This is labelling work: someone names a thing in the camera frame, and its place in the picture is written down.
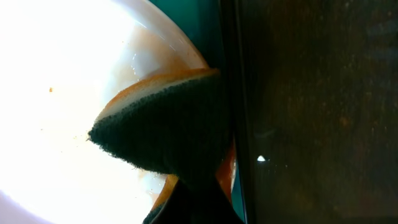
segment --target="sponge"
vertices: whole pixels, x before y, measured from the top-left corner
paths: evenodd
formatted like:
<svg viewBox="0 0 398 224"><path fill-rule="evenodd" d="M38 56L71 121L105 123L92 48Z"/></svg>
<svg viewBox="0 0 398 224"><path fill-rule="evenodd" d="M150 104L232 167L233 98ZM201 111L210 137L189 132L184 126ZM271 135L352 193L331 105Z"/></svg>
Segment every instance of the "sponge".
<svg viewBox="0 0 398 224"><path fill-rule="evenodd" d="M217 69L150 77L118 93L88 134L114 157L202 189L232 140L225 85Z"/></svg>

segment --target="teal surface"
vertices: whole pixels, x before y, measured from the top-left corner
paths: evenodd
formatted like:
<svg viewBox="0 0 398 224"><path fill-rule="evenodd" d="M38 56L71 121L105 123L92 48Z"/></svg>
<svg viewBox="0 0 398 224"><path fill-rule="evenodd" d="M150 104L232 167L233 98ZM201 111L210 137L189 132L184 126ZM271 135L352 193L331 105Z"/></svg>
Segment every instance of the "teal surface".
<svg viewBox="0 0 398 224"><path fill-rule="evenodd" d="M150 0L184 31L201 52L210 67L225 68L218 1L215 0ZM236 173L232 192L235 212L244 220L243 200Z"/></svg>

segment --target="dark brown surface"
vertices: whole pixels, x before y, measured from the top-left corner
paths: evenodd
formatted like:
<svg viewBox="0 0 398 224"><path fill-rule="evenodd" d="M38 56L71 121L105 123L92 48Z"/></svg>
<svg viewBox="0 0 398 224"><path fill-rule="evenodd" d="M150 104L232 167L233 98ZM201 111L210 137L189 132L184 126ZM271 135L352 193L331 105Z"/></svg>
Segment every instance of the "dark brown surface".
<svg viewBox="0 0 398 224"><path fill-rule="evenodd" d="M257 223L398 217L398 1L240 9Z"/></svg>

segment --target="white plate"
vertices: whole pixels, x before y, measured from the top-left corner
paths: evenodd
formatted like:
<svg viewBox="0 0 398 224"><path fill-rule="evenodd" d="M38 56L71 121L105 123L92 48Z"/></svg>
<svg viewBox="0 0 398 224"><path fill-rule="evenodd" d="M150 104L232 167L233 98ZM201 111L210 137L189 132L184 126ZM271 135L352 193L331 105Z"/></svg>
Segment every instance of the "white plate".
<svg viewBox="0 0 398 224"><path fill-rule="evenodd" d="M0 223L26 224L4 213L21 207L54 223L140 223L164 178L108 156L87 131L139 79L203 67L147 1L1 1Z"/></svg>

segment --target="scrubbing sponge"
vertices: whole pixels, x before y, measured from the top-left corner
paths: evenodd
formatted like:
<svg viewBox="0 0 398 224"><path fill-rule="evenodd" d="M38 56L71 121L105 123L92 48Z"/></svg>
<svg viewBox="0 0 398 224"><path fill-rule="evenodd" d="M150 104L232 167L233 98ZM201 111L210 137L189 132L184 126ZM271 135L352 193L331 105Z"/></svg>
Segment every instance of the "scrubbing sponge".
<svg viewBox="0 0 398 224"><path fill-rule="evenodd" d="M106 105L89 137L114 157L200 189L231 144L221 75L196 69L136 83Z"/></svg>

